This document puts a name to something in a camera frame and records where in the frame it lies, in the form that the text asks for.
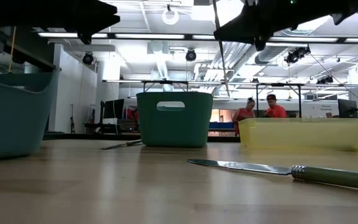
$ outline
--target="desk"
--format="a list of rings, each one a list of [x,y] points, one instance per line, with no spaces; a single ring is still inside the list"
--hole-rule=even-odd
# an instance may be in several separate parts
[[[0,161],[0,223],[358,223],[358,190],[233,172],[189,158],[358,170],[358,152],[144,146],[44,141],[33,156]]]

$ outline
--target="ceiling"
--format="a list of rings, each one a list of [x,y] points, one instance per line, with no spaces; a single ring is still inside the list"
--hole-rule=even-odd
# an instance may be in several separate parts
[[[167,2],[164,1],[102,0],[102,2],[116,6],[118,8],[118,15],[121,17],[119,23],[102,30],[102,32],[211,35],[216,29],[212,21],[197,21],[192,19],[192,14],[193,17],[195,17],[195,9],[198,9],[198,6],[194,6],[193,1],[170,2],[171,9],[178,12],[178,21],[173,25],[168,25],[162,19],[163,11],[167,8]],[[172,12],[169,12],[167,17],[171,18],[172,14]],[[59,29],[51,29],[50,31],[63,32]],[[351,16],[338,26],[335,26],[332,19],[329,18],[323,25],[308,33],[308,35],[358,37],[358,14]],[[79,40],[66,40],[65,42],[69,43],[70,47],[82,44]],[[119,52],[125,61],[125,64],[121,66],[121,74],[124,75],[124,78],[132,79],[135,79],[138,74],[151,74],[152,71],[158,70],[155,58],[153,58],[152,54],[147,53],[149,43],[150,40],[93,40],[94,45],[116,46],[117,52]],[[213,41],[164,40],[164,44],[170,49],[165,59],[168,74],[170,71],[187,71],[193,73],[195,72],[195,66],[198,66],[197,64],[211,65],[214,59],[219,57],[218,55],[220,54],[218,43]],[[334,75],[339,82],[346,82],[348,80],[348,70],[358,63],[358,45],[310,44],[312,56],[306,56],[298,63],[291,65],[289,69],[285,65],[283,66],[283,57],[286,56],[289,50],[293,50],[294,48],[282,47],[282,51],[275,54],[273,59],[269,61],[269,66],[260,66],[259,72],[255,72],[258,69],[243,69],[242,73],[239,74],[236,68],[239,68],[242,64],[249,63],[249,61],[246,62],[246,60],[244,60],[244,57],[246,56],[246,52],[250,49],[250,47],[247,46],[244,47],[243,51],[236,52],[236,49],[239,47],[239,45],[235,45],[231,51],[228,52],[228,55],[240,54],[234,64],[235,66],[232,68],[235,74],[231,77],[231,80],[236,79],[237,82],[249,82],[252,78],[257,77],[260,82],[262,82],[261,80],[263,80],[263,82],[287,82],[289,79],[292,83],[305,83],[311,82],[311,80],[313,80],[311,77],[318,78],[319,74],[327,75],[327,73],[325,73],[327,70],[329,70],[330,74]],[[187,62],[185,60],[187,49],[195,50],[197,54],[197,60],[195,62]],[[81,51],[72,53],[84,55],[84,52]],[[108,57],[109,52],[94,52],[94,55],[99,60],[104,60]]]

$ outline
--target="person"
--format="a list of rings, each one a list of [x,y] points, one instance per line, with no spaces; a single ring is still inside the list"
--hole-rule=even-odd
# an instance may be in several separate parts
[[[248,102],[247,102],[247,106],[245,108],[240,108],[238,110],[236,110],[236,112],[234,113],[233,117],[232,117],[232,121],[234,123],[234,132],[236,134],[236,136],[238,136],[240,134],[240,130],[239,130],[239,121],[242,121],[243,119],[246,118],[254,118],[255,114],[252,111],[252,109],[254,109],[255,106],[255,101],[254,99],[252,99],[252,97],[248,98]]]
[[[286,118],[287,112],[284,107],[277,105],[276,95],[269,94],[266,97],[269,109],[266,111],[266,116],[269,118]]]

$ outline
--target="red shirt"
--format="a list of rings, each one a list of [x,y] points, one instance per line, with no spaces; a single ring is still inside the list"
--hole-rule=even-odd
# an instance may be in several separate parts
[[[285,112],[284,107],[275,105],[273,108],[267,109],[266,115],[271,118],[286,118],[287,112]]]
[[[247,110],[247,109],[244,109],[244,108],[240,108],[240,113],[237,116],[238,121],[242,121],[243,119],[250,118],[250,117],[251,118],[255,117],[254,112],[252,110]],[[235,132],[235,134],[240,134],[239,123],[238,122],[234,123],[234,132]]]

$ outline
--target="black overhead object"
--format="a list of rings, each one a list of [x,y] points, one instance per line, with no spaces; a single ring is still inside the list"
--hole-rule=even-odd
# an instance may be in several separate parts
[[[263,50],[274,32],[331,15],[335,25],[358,12],[358,0],[259,0],[246,1],[239,16],[214,32],[217,40],[255,44]]]
[[[119,22],[115,13],[98,0],[0,0],[0,27],[64,28],[90,44],[93,34]]]

